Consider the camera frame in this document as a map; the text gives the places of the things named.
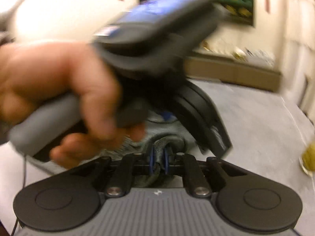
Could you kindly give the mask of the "person's left hand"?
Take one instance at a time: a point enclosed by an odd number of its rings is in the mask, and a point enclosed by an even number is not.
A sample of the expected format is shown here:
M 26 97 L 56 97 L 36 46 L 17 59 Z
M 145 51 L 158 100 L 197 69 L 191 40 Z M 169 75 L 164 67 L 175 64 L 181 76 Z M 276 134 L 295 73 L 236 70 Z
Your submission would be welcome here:
M 103 149 L 115 150 L 126 137 L 135 142 L 144 137 L 144 124 L 116 127 L 121 88 L 89 44 L 1 46 L 1 129 L 19 124 L 44 101 L 66 92 L 80 98 L 88 133 L 70 134 L 50 151 L 50 158 L 61 167 L 74 168 Z

